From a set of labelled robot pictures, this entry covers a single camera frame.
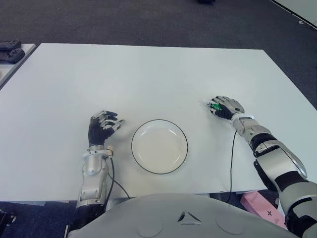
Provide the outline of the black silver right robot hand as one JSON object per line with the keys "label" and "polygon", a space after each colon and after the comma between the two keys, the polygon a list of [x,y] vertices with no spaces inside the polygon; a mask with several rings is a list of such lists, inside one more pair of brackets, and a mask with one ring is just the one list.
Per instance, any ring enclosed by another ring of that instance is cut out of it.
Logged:
{"label": "black silver right robot hand", "polygon": [[227,120],[231,120],[236,114],[245,113],[244,108],[238,101],[226,96],[216,96],[208,100],[206,106],[212,114]]}

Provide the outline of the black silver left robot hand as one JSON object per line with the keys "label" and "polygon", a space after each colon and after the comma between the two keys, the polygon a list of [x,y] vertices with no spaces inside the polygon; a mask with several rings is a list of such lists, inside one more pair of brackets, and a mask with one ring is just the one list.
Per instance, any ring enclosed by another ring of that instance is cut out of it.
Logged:
{"label": "black silver left robot hand", "polygon": [[105,110],[91,116],[88,129],[90,147],[103,146],[105,141],[124,125],[125,120],[118,120],[117,116],[117,113]]}

